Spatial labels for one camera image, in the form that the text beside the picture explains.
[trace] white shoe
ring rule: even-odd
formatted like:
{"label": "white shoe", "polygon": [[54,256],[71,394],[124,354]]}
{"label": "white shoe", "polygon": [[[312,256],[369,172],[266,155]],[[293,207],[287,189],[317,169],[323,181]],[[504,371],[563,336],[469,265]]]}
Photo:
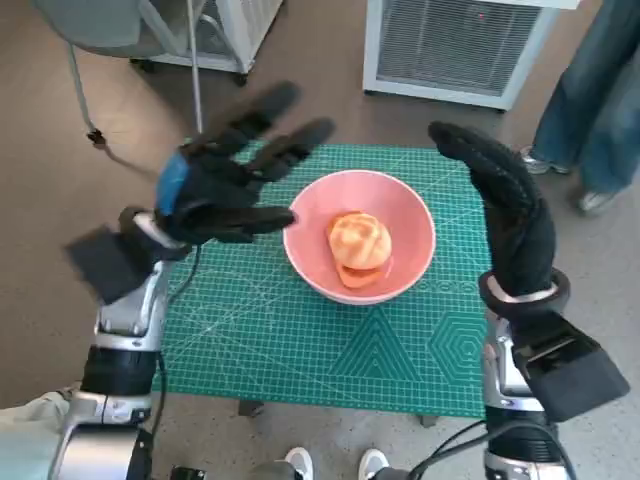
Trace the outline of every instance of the white shoe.
{"label": "white shoe", "polygon": [[303,480],[313,480],[313,462],[306,449],[302,447],[292,448],[287,453],[287,456],[284,457],[284,461],[293,465],[293,468],[302,476]]}
{"label": "white shoe", "polygon": [[563,175],[571,173],[571,170],[566,167],[558,167],[557,165],[545,162],[544,160],[533,158],[531,156],[531,147],[525,147],[520,150],[520,156],[522,157],[524,166],[531,175],[542,175],[551,169],[555,170],[557,173],[562,173]]}
{"label": "white shoe", "polygon": [[383,468],[389,466],[387,457],[380,450],[372,448],[364,452],[358,468],[358,480],[371,480]]}
{"label": "white shoe", "polygon": [[585,215],[599,215],[609,208],[618,193],[583,192],[578,198],[578,208]]}

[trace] chair wheel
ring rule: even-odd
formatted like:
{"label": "chair wheel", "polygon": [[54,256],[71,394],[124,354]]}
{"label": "chair wheel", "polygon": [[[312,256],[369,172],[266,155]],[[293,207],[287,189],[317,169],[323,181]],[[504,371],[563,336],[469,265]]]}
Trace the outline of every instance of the chair wheel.
{"label": "chair wheel", "polygon": [[249,75],[246,73],[234,73],[233,74],[233,83],[238,85],[239,87],[244,87],[249,80]]}
{"label": "chair wheel", "polygon": [[129,63],[131,65],[135,65],[144,73],[155,73],[156,72],[156,62],[152,60],[147,60],[145,58],[130,58]]}
{"label": "chair wheel", "polygon": [[104,136],[102,135],[102,132],[97,128],[87,133],[87,138],[91,140],[93,145],[96,147],[107,144],[107,139],[104,138]]}

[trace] green cutting mat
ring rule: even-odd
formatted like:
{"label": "green cutting mat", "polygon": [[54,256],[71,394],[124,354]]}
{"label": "green cutting mat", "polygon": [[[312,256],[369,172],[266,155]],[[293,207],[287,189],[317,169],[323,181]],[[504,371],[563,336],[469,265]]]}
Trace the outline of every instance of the green cutting mat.
{"label": "green cutting mat", "polygon": [[[289,264],[282,235],[204,247],[200,269],[170,309],[169,391],[434,415],[482,416],[484,308],[476,280],[489,267],[480,198],[462,163],[435,150],[326,145],[263,203],[289,205],[331,172],[389,173],[426,201],[436,225],[431,267],[408,292],[373,307],[334,303]],[[192,259],[176,266],[186,278]]]}

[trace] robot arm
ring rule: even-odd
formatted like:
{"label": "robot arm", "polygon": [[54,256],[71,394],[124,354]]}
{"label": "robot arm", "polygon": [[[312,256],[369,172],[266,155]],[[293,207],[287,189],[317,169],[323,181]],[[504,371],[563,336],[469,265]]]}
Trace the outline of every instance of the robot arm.
{"label": "robot arm", "polygon": [[233,156],[268,130],[296,99],[288,82],[223,113],[182,146],[161,175],[153,212],[126,208],[119,231],[101,227],[67,253],[103,303],[82,385],[74,395],[49,479],[143,480],[151,474],[151,384],[171,297],[171,265],[192,245],[233,243],[280,230],[295,219],[283,207],[255,207],[266,183],[285,177],[333,130],[327,119],[280,136],[239,164]]}
{"label": "robot arm", "polygon": [[[285,83],[226,112],[171,157],[153,213],[125,209],[118,232],[103,227],[69,246],[103,306],[50,480],[149,478],[153,435],[140,427],[151,415],[171,264],[212,238],[251,242],[294,221],[286,208],[256,208],[260,190],[322,143],[331,122],[316,120],[278,137],[247,164],[232,157],[268,130],[295,96]],[[553,222],[521,162],[469,130],[435,123],[429,133],[443,155],[469,166],[485,203],[492,258],[492,270],[480,279],[489,308],[488,432],[524,419],[555,436],[556,422],[618,398],[629,386],[602,348],[560,315],[569,283],[552,268]],[[571,473],[554,442],[525,427],[490,440],[485,471],[492,480],[564,480]],[[410,478],[422,472],[417,467]]]}
{"label": "robot arm", "polygon": [[464,162],[484,201],[492,270],[479,279],[488,307],[483,351],[491,480],[574,478],[562,462],[557,423],[629,391],[606,352],[562,317],[569,280],[553,268],[555,231],[548,207],[517,154],[485,135],[433,123],[443,155]]}

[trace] cable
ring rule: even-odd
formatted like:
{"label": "cable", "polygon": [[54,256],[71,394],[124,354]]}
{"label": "cable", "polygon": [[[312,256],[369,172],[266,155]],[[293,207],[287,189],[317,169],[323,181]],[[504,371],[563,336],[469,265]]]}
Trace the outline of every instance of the cable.
{"label": "cable", "polygon": [[193,282],[193,279],[196,276],[196,273],[198,272],[198,266],[200,265],[201,253],[202,253],[202,245],[196,245],[196,256],[193,259],[193,265],[191,265],[191,271],[189,272],[189,276],[187,276],[187,279],[184,282],[182,282],[182,285],[180,285],[175,292],[169,295],[169,305],[175,302],[180,297],[180,295],[182,295],[185,292],[185,290],[189,288],[189,285],[191,285],[191,282]]}
{"label": "cable", "polygon": [[158,428],[160,428],[160,421],[162,420],[162,413],[164,412],[164,404],[167,399],[167,369],[164,364],[164,357],[162,352],[158,352],[158,369],[160,370],[160,402],[158,404],[158,413],[153,420],[153,427],[151,427],[151,448],[153,448],[156,440],[156,434]]}
{"label": "cable", "polygon": [[569,476],[569,479],[570,480],[578,479],[578,477],[576,476],[576,472],[573,467],[573,464],[571,463],[571,459],[567,454],[567,451],[564,449],[564,447],[556,438],[556,436],[549,429],[543,427],[542,425],[539,425],[537,423],[530,422],[527,420],[511,421],[497,428],[493,432],[480,435],[479,437],[474,438],[473,440],[469,440],[467,442],[461,443],[460,445],[456,445],[455,447],[451,447],[447,450],[442,450],[437,454],[433,454],[426,460],[423,460],[418,465],[416,465],[407,476],[407,479],[420,480],[420,478],[422,478],[422,475],[427,470],[427,468],[438,463],[440,460],[444,460],[445,458],[451,457],[452,455],[455,455],[457,453],[464,452],[465,450],[468,450],[470,448],[477,447],[478,445],[482,445],[485,442],[490,442],[491,440],[494,440],[515,428],[533,428],[541,432],[544,432],[552,441],[552,443],[555,445],[555,447],[558,449],[558,453],[562,457],[562,462],[564,463],[564,467],[567,470],[567,475]]}
{"label": "cable", "polygon": [[[187,276],[186,280],[182,282],[175,292],[169,295],[169,305],[175,302],[180,295],[182,295],[191,282],[193,282],[196,273],[198,272],[198,266],[200,265],[200,255],[202,254],[202,246],[196,245],[196,256],[193,259],[193,265],[191,265],[191,271]],[[162,352],[158,352],[158,370],[160,371],[160,402],[158,404],[158,413],[156,414],[156,418],[153,420],[153,427],[151,427],[151,441],[153,448],[153,444],[155,443],[156,434],[158,433],[158,429],[160,428],[160,422],[162,421],[162,413],[164,412],[164,405],[167,399],[167,388],[168,388],[168,378],[167,378],[167,368],[164,363],[164,357],[162,356]]]}
{"label": "cable", "polygon": [[458,439],[459,437],[461,437],[462,435],[467,433],[469,430],[473,430],[474,428],[479,427],[480,425],[484,425],[485,423],[486,422],[484,420],[479,420],[479,421],[477,421],[475,423],[472,423],[471,425],[463,428],[462,430],[458,431],[457,433],[454,433],[449,438],[447,438],[444,442],[442,442],[440,444],[440,446],[438,448],[436,448],[435,451],[431,454],[431,456],[433,457],[434,455],[438,455],[451,442],[455,441],[456,439]]}

